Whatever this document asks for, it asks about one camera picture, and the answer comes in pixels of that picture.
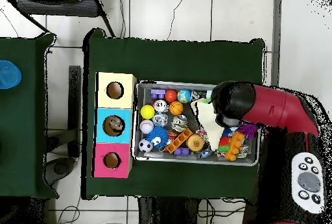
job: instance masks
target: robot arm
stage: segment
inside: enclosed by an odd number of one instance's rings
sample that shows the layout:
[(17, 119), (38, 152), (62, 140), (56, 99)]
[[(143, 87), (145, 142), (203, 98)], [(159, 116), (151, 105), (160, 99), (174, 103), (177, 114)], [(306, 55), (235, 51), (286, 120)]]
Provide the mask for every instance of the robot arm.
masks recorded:
[(245, 224), (318, 224), (326, 203), (318, 125), (301, 97), (249, 82), (223, 82), (211, 94), (216, 122), (275, 128), (259, 158), (255, 216)]

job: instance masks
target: blue cup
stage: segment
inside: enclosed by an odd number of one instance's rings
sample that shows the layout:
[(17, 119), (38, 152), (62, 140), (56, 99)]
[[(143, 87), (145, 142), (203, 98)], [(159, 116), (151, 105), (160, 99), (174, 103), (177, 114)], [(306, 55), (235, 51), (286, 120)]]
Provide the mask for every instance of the blue cup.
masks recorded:
[(17, 86), (22, 79), (17, 66), (6, 60), (0, 60), (0, 90), (7, 90)]

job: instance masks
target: remote control button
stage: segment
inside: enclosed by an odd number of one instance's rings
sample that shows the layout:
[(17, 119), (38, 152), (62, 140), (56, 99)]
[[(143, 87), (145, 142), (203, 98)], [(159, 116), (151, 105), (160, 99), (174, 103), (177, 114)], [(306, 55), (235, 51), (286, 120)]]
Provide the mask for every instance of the remote control button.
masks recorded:
[(309, 199), (309, 194), (306, 191), (299, 191), (298, 196), (304, 200)]
[(312, 164), (314, 161), (312, 158), (310, 157), (305, 157), (304, 160), (308, 163), (308, 164)]
[(313, 194), (311, 196), (311, 199), (313, 200), (313, 202), (315, 202), (316, 204), (320, 204), (320, 196), (319, 195), (315, 195)]
[(311, 167), (311, 171), (312, 171), (313, 173), (316, 173), (316, 174), (318, 174), (318, 172), (319, 172), (319, 170), (318, 170), (317, 167), (315, 167), (315, 166)]
[(305, 163), (301, 163), (299, 166), (298, 166), (300, 169), (302, 169), (302, 170), (306, 170), (306, 169), (308, 169), (308, 166), (307, 166), (307, 164), (305, 164)]
[(320, 190), (320, 180), (313, 173), (305, 172), (298, 176), (298, 184), (307, 191), (316, 193)]

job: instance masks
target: blue box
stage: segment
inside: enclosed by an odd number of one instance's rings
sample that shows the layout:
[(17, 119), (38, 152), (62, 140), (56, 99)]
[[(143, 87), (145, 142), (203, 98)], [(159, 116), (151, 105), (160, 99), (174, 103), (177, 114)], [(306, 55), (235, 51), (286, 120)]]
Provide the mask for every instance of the blue box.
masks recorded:
[[(118, 116), (124, 121), (124, 131), (119, 136), (109, 136), (102, 129), (102, 124), (108, 116)], [(132, 129), (132, 110), (120, 108), (97, 109), (97, 137), (96, 143), (130, 143)]]

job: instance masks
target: purple toy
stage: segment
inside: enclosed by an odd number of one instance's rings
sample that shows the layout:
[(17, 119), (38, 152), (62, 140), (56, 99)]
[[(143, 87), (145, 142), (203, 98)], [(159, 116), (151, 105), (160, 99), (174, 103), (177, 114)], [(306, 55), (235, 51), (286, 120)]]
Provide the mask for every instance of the purple toy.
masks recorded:
[(244, 136), (248, 138), (248, 140), (252, 140), (257, 129), (258, 127), (255, 124), (244, 124), (240, 126), (236, 131), (243, 133)]
[(151, 98), (153, 99), (164, 99), (166, 90), (151, 90)]
[(187, 147), (179, 147), (174, 151), (175, 155), (189, 155), (190, 150)]

